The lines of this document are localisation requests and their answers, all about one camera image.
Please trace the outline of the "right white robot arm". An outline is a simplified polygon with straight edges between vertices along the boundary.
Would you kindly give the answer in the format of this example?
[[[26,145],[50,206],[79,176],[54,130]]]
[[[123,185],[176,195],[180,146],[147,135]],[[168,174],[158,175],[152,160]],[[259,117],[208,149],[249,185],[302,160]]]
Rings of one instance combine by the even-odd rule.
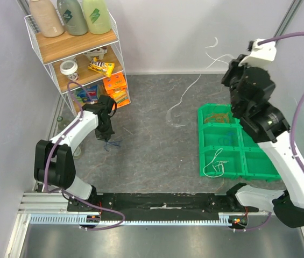
[[[304,162],[291,150],[291,127],[282,112],[268,100],[275,89],[267,70],[240,64],[239,55],[229,63],[221,83],[229,88],[231,112],[244,132],[271,160],[286,186],[285,190],[267,190],[238,183],[228,192],[227,208],[239,211],[244,206],[271,212],[286,226],[304,226]]]

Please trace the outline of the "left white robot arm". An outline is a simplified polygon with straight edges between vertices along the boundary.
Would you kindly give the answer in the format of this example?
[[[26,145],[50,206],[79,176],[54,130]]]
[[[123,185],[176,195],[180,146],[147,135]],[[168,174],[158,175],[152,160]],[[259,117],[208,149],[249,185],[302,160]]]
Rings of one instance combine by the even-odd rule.
[[[114,134],[111,117],[116,110],[117,103],[111,97],[102,95],[97,103],[85,104],[57,136],[36,144],[34,179],[44,184],[44,191],[64,192],[79,199],[79,205],[85,211],[96,209],[96,188],[76,175],[73,154],[91,132],[95,132],[98,140],[110,140]]]

